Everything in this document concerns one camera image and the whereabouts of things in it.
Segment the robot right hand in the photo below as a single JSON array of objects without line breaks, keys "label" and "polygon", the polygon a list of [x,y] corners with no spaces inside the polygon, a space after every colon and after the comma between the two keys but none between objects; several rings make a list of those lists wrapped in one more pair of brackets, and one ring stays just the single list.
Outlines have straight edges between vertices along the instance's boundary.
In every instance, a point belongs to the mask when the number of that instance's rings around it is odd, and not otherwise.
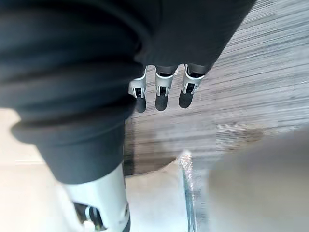
[{"label": "robot right hand", "polygon": [[165,110],[185,65],[179,106],[194,93],[254,6],[253,0],[3,0],[0,105],[20,121],[97,232],[131,228],[123,175],[125,120],[146,108],[146,67]]}]

